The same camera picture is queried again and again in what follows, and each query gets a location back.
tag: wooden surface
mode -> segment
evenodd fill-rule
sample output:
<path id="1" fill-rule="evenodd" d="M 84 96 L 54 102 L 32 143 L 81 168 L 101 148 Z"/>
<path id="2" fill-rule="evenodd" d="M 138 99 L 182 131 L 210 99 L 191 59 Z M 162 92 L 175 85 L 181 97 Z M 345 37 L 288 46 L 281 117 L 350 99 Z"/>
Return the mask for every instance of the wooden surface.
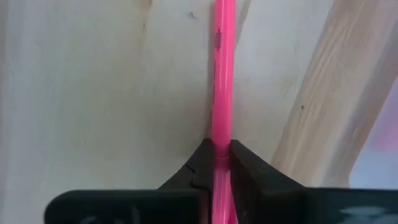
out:
<path id="1" fill-rule="evenodd" d="M 210 119 L 212 3 L 9 0 L 0 223 L 42 223 L 70 189 L 156 188 L 186 161 Z M 234 137 L 266 161 L 331 4 L 238 1 Z"/>
<path id="2" fill-rule="evenodd" d="M 398 75 L 398 1 L 336 0 L 272 164 L 304 185 L 348 176 Z"/>

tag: light wood grain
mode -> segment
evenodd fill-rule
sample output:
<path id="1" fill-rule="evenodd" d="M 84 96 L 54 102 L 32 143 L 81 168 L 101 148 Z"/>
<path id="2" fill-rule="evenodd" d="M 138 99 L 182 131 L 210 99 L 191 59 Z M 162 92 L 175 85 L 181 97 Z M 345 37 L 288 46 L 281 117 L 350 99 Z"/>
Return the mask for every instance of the light wood grain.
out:
<path id="1" fill-rule="evenodd" d="M 332 0 L 238 1 L 234 137 L 270 161 Z M 0 223 L 156 188 L 205 136 L 213 1 L 9 0 Z"/>
<path id="2" fill-rule="evenodd" d="M 348 175 L 398 74 L 398 2 L 336 0 L 272 161 L 308 186 Z"/>

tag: wooden board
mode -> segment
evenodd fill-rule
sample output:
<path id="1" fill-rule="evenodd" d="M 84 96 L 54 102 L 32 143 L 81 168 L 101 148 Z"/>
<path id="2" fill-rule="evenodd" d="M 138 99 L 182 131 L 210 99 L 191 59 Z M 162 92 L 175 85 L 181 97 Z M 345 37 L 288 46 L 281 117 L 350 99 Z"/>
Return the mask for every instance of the wooden board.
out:
<path id="1" fill-rule="evenodd" d="M 272 164 L 308 186 L 348 177 L 398 75 L 398 2 L 336 0 Z"/>
<path id="2" fill-rule="evenodd" d="M 267 161 L 331 4 L 238 1 L 234 137 Z M 210 119 L 212 5 L 9 0 L 0 223 L 42 223 L 71 189 L 156 188 L 187 160 Z"/>

